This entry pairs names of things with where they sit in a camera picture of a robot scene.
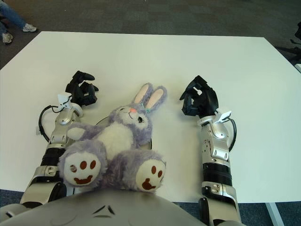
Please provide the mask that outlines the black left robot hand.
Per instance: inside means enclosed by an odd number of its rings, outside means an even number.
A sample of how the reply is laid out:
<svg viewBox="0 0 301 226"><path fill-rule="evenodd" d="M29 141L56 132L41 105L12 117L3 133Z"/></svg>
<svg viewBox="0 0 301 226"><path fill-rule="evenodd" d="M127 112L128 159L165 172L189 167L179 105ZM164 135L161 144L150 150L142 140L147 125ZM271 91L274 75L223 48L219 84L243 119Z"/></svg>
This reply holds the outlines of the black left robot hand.
<svg viewBox="0 0 301 226"><path fill-rule="evenodd" d="M72 96L71 102L79 106L94 104L97 101L95 92L99 91L99 89L92 83L86 82L94 80L95 77L93 75L77 71L65 89L65 92L70 93Z"/></svg>

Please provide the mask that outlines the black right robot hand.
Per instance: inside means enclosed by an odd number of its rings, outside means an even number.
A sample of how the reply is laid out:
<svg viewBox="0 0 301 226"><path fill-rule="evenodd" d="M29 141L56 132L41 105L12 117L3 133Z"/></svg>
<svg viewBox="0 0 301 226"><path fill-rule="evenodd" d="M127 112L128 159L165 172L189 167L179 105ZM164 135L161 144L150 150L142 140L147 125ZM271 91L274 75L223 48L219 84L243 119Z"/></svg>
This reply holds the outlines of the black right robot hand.
<svg viewBox="0 0 301 226"><path fill-rule="evenodd" d="M179 100L184 100L182 111L185 115L200 118L214 115L219 107L216 92L199 75L189 83Z"/></svg>

